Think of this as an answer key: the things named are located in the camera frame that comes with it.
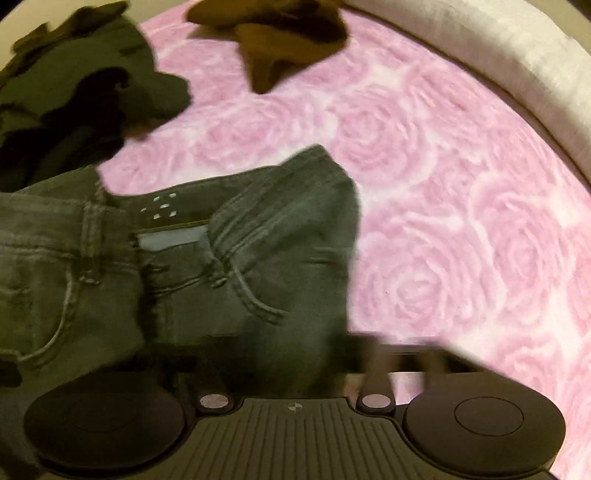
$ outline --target pink rug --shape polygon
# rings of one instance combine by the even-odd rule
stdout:
[[[567,439],[553,472],[591,471],[591,199],[534,130],[447,60],[345,13],[351,41],[272,93],[237,45],[191,38],[187,5],[142,27],[193,104],[101,168],[122,194],[276,164],[323,144],[363,219],[353,330],[438,337],[552,399]],[[411,384],[402,400],[416,392]]]

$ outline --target jeans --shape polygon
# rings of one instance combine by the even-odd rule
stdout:
[[[213,360],[240,394],[337,388],[358,203],[324,148],[141,196],[87,168],[0,196],[0,212],[0,351],[23,377],[4,391],[219,336],[239,339]]]

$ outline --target brown cloth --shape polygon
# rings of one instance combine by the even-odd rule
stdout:
[[[256,93],[267,93],[293,67],[335,54],[348,36],[333,0],[202,0],[187,20],[234,31]]]

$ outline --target ribbed plastic surface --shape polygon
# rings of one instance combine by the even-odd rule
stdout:
[[[198,422],[187,442],[135,480],[452,480],[417,457],[386,419],[345,399],[248,399]],[[538,474],[531,480],[549,480]]]

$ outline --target belt loop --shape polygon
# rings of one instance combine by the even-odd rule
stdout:
[[[106,205],[107,203],[107,194],[105,192],[105,187],[103,187],[103,184],[99,181],[96,182],[96,190],[95,190],[95,200],[96,203],[98,203],[99,205]]]
[[[100,283],[100,249],[105,208],[87,202],[82,216],[80,241],[80,281],[87,285]]]

